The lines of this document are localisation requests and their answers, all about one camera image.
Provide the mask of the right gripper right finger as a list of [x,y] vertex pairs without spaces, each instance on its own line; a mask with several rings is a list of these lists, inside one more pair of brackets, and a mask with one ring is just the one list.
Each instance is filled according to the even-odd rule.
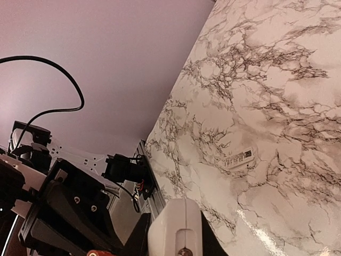
[[203,256],[228,256],[220,245],[217,237],[211,229],[205,215],[201,213],[202,225],[202,255]]

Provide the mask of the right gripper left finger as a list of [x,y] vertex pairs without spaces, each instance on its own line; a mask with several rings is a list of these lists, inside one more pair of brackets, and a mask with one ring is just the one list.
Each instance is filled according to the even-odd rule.
[[151,213],[143,213],[124,246],[126,256],[145,256],[148,252],[148,231],[152,223]]

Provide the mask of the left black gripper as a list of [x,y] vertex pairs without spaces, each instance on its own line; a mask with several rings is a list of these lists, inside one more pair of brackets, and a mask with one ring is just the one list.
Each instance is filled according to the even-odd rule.
[[124,246],[104,190],[104,184],[58,158],[35,194],[19,241],[39,255],[87,255],[90,250],[118,255]]

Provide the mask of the white remote control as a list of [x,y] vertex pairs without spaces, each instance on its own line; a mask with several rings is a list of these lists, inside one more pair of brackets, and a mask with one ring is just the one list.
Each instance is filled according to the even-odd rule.
[[188,198],[171,199],[151,214],[148,255],[204,254],[202,217],[197,202]]

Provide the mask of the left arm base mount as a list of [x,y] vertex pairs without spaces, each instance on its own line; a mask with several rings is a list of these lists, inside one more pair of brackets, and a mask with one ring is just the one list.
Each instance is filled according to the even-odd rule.
[[139,195],[147,200],[156,187],[152,177],[152,170],[144,155],[137,157],[126,157],[120,154],[108,155],[105,160],[107,167],[101,175],[112,182],[123,183],[131,181],[140,184]]

